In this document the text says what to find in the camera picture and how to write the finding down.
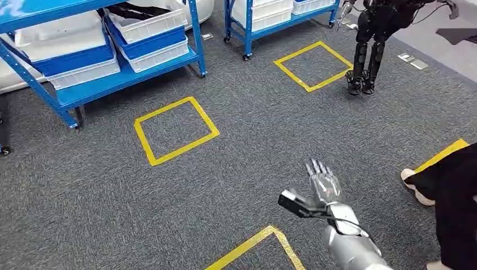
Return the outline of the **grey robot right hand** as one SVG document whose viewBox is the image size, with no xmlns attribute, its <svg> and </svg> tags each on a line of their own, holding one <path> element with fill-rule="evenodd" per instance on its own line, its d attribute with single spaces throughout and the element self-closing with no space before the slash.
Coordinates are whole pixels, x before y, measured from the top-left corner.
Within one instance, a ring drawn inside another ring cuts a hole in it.
<svg viewBox="0 0 477 270">
<path fill-rule="evenodd" d="M 305 164 L 309 174 L 312 197 L 311 205 L 324 208 L 326 205 L 343 200 L 343 191 L 336 175 L 322 161 L 310 158 Z"/>
</svg>

